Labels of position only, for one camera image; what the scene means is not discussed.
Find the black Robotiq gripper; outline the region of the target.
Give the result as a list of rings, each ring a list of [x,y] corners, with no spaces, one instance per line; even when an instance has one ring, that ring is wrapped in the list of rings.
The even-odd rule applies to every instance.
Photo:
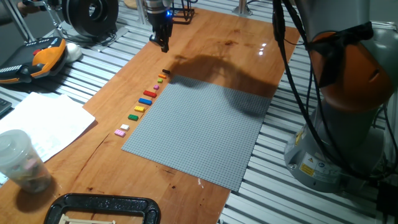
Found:
[[[161,44],[162,52],[169,51],[169,39],[172,35],[172,13],[168,9],[149,9],[148,21],[152,26],[149,40],[154,44]]]

